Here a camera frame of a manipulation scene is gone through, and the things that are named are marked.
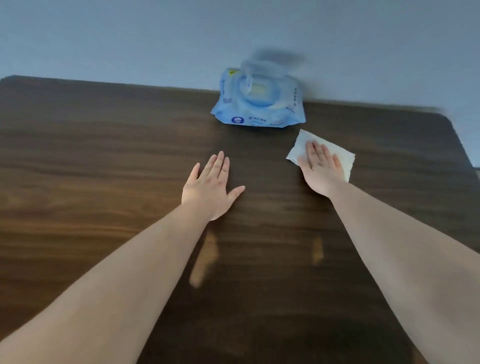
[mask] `wooden table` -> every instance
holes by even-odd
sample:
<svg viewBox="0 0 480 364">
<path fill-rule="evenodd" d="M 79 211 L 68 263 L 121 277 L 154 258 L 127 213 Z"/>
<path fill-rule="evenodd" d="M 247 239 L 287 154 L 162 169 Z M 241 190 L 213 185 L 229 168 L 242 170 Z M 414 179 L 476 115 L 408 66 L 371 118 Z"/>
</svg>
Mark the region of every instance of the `wooden table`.
<svg viewBox="0 0 480 364">
<path fill-rule="evenodd" d="M 351 182 L 480 250 L 480 182 L 450 121 L 305 105 L 285 129 L 223 125 L 217 94 L 0 82 L 0 338 L 180 203 L 224 150 L 246 192 L 208 225 L 140 363 L 421 362 L 330 201 L 285 157 L 301 128 L 357 154 Z M 189 284 L 205 236 L 218 260 Z"/>
</svg>

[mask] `blue logo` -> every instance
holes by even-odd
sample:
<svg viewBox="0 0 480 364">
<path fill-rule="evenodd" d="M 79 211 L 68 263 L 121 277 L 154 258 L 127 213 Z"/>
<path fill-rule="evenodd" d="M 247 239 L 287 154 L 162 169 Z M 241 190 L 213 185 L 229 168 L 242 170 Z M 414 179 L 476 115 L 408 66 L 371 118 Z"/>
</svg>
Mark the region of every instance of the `blue logo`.
<svg viewBox="0 0 480 364">
<path fill-rule="evenodd" d="M 241 118 L 240 116 L 236 116 L 234 118 L 232 118 L 232 123 L 234 124 L 243 124 L 243 118 Z"/>
</svg>

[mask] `forearm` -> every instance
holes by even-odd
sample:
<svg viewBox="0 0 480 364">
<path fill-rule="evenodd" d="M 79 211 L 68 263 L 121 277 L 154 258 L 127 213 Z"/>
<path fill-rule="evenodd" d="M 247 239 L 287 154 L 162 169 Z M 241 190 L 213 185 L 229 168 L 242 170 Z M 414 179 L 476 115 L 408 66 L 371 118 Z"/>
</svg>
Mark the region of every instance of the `forearm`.
<svg viewBox="0 0 480 364">
<path fill-rule="evenodd" d="M 332 186 L 329 197 L 366 267 L 427 360 L 476 360 L 480 255 L 346 182 Z"/>
<path fill-rule="evenodd" d="M 0 343 L 0 362 L 134 363 L 208 220 L 180 205 Z"/>
</svg>

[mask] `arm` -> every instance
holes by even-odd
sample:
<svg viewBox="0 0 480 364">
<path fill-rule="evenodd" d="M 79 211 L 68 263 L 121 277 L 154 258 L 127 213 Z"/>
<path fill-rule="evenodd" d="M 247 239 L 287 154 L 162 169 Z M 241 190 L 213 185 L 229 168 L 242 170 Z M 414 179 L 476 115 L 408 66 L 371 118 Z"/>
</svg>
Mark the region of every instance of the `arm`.
<svg viewBox="0 0 480 364">
<path fill-rule="evenodd" d="M 339 159 L 307 143 L 306 182 L 330 198 L 412 341 L 431 364 L 478 363 L 480 255 L 345 182 Z"/>
<path fill-rule="evenodd" d="M 245 189 L 226 194 L 229 159 L 195 165 L 182 204 L 70 286 L 0 342 L 0 363 L 135 363 L 210 220 Z"/>
</svg>

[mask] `wall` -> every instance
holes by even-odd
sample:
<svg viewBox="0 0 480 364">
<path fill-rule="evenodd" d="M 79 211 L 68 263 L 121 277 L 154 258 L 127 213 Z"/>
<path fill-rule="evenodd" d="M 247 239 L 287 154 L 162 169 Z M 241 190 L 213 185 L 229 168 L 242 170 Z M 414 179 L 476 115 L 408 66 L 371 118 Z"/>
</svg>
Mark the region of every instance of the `wall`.
<svg viewBox="0 0 480 364">
<path fill-rule="evenodd" d="M 296 54 L 307 96 L 440 107 L 480 166 L 480 2 L 0 2 L 0 77 L 218 89 L 258 49 Z"/>
</svg>

